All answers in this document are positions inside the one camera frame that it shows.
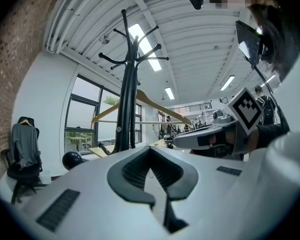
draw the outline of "black ball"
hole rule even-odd
[[[81,154],[76,151],[69,151],[65,153],[62,158],[62,164],[67,170],[70,170],[83,162],[84,160],[82,159]]]
[[[168,148],[168,149],[174,149],[174,145],[172,144],[172,143],[168,143],[167,145],[166,145],[166,147]]]

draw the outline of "person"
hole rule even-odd
[[[257,85],[254,89],[255,94],[258,96],[256,101],[263,109],[263,117],[261,118],[259,125],[269,126],[275,123],[275,111],[276,105],[273,99],[269,96],[264,95],[264,90],[260,85]]]
[[[169,115],[166,117],[166,121],[167,122],[171,122],[171,118],[170,118]],[[167,135],[171,135],[172,134],[172,129],[171,129],[171,125],[170,124],[168,124],[167,127],[166,127],[166,134]]]
[[[186,124],[186,125],[184,126],[184,132],[185,132],[185,133],[188,133],[188,132],[189,132],[189,125]]]
[[[270,40],[273,55],[272,70],[282,82],[295,64],[300,53],[300,0],[210,0],[212,3],[227,5],[242,3],[251,11],[262,35]],[[281,125],[257,125],[248,137],[247,153],[267,147],[271,141],[286,134],[290,129],[284,116]],[[234,138],[226,137],[234,144]],[[210,144],[216,143],[215,136]]]
[[[161,124],[160,131],[159,131],[159,140],[163,139],[165,134],[166,134],[165,130],[163,129],[163,125]]]

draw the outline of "ceiling beam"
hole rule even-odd
[[[140,7],[145,19],[148,21],[149,25],[151,28],[154,28],[155,26],[157,26],[154,17],[152,16],[151,12],[149,11],[148,6],[146,5],[144,0],[134,0],[136,2],[136,4]],[[163,57],[169,57],[168,55],[168,51],[166,49],[166,45],[164,43],[164,40],[162,38],[162,35],[160,33],[160,29],[157,29],[156,31],[153,32],[156,40],[158,41],[159,44],[161,44],[161,51],[163,54]],[[178,94],[178,89],[177,89],[177,84],[176,84],[176,79],[175,79],[175,75],[174,75],[174,71],[171,65],[170,60],[165,61],[164,63],[167,64],[167,68],[168,68],[168,72],[169,75],[171,77],[171,81],[173,84],[173,89],[174,89],[174,97],[175,99],[178,101],[179,100],[179,94]]]
[[[241,8],[238,20],[250,25],[250,18],[251,18],[250,11],[245,7]],[[218,88],[221,85],[221,83],[223,83],[225,81],[230,70],[235,65],[236,59],[240,53],[241,53],[241,51],[238,48],[238,36],[237,36],[237,32],[235,32],[230,53],[229,53],[229,55],[226,59],[226,62],[220,72],[219,77],[217,78],[216,82],[212,84],[207,95],[210,95],[213,91],[215,91],[216,88]]]
[[[258,69],[260,70],[260,72],[265,75],[265,71],[267,70],[267,65],[266,63],[261,63],[260,67],[258,67]],[[257,71],[252,70],[251,68],[249,69],[251,70],[251,74],[244,80],[242,81],[235,89],[234,91],[240,91],[240,89],[242,89],[244,87],[244,85],[249,84],[250,81],[257,75]]]
[[[85,68],[93,71],[94,73],[96,73],[100,77],[108,80],[112,84],[121,88],[122,82],[120,80],[118,80],[116,77],[114,77],[110,73],[107,73],[105,70],[103,70],[97,64],[93,63],[91,60],[82,56],[80,53],[76,52],[75,50],[66,46],[66,47],[64,47],[64,49],[62,49],[60,51],[60,53],[67,56],[68,58],[72,59],[73,61],[77,62],[78,64],[84,66]]]

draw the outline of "wooden hanger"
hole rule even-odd
[[[27,124],[27,125],[29,125],[29,126],[32,126],[32,125],[29,123],[28,119],[24,119],[22,122],[20,122],[20,124]]]
[[[175,119],[178,119],[180,120],[181,122],[187,124],[187,125],[191,125],[191,121],[186,118],[186,117],[183,117],[182,115],[176,113],[176,112],[173,112],[163,106],[160,106],[159,104],[157,103],[154,103],[152,100],[150,100],[147,95],[142,91],[142,90],[137,90],[136,91],[136,99],[141,101],[141,102],[144,102],[146,103],[147,105],[157,109],[157,110],[160,110],[162,112],[164,112],[165,114],[171,116],[171,117],[174,117]],[[102,113],[100,113],[98,116],[94,117],[91,121],[91,123],[95,123],[95,122],[99,122],[100,119],[104,118],[106,115],[110,114],[111,112],[117,110],[119,108],[119,104],[116,104],[110,108],[108,108],[107,110],[103,111]]]

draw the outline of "white wall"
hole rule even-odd
[[[51,171],[51,176],[66,172],[62,165],[64,150],[64,129],[70,95],[77,75],[104,86],[120,94],[121,89],[100,77],[93,71],[61,55],[41,52],[30,67],[17,94],[12,124],[21,116],[34,119],[35,127],[40,130],[38,139],[43,168]],[[102,104],[102,110],[110,107]],[[142,120],[157,121],[157,110],[142,104]],[[109,114],[104,120],[116,121],[118,111]],[[115,124],[99,124],[101,139],[115,138]],[[151,144],[158,140],[152,125],[142,125],[142,144]]]
[[[52,176],[66,172],[60,154],[59,139],[64,134],[60,131],[65,127],[61,118],[77,66],[61,54],[41,52],[26,74],[14,105],[12,124],[22,116],[30,117],[40,130],[38,146],[42,167],[51,171]]]

